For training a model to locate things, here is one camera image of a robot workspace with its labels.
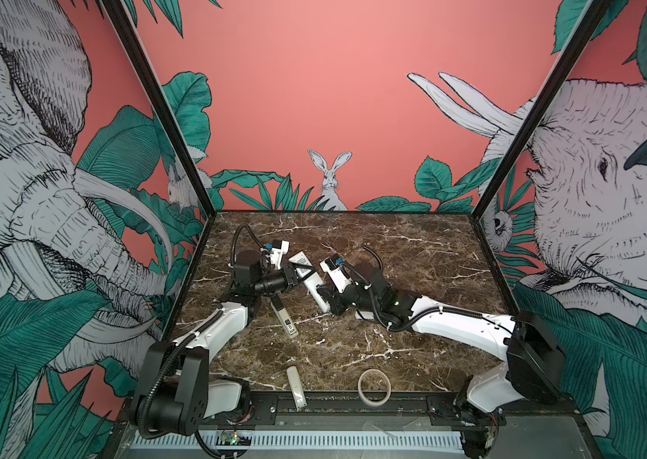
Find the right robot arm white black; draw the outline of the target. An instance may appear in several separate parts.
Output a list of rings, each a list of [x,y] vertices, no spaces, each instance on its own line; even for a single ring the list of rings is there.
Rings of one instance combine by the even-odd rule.
[[[455,400],[459,410],[492,413],[522,399],[555,405],[566,355],[546,323],[534,313],[515,316],[458,308],[413,291],[397,289],[368,263],[321,265],[329,279],[308,290],[319,306],[340,316],[357,309],[386,330],[440,336],[499,359],[496,367],[468,380]]]

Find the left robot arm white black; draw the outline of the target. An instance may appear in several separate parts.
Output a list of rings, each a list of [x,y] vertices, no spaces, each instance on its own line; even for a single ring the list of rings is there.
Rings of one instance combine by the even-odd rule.
[[[145,439],[174,433],[191,436],[202,422],[222,415],[228,422],[250,416],[253,401],[243,380],[210,380],[210,361],[256,316],[262,298],[281,304],[279,294],[311,277],[308,262],[285,260],[265,268],[263,252],[245,251],[215,310],[184,336],[149,347],[132,397],[131,424]]]

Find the white remote control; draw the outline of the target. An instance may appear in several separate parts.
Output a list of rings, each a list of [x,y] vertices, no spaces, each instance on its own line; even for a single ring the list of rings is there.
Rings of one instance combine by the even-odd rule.
[[[289,258],[294,265],[298,279],[307,289],[310,296],[315,300],[319,309],[324,313],[330,313],[331,307],[328,302],[319,294],[319,286],[323,286],[324,281],[318,274],[314,264],[308,259],[304,252],[298,252]]]

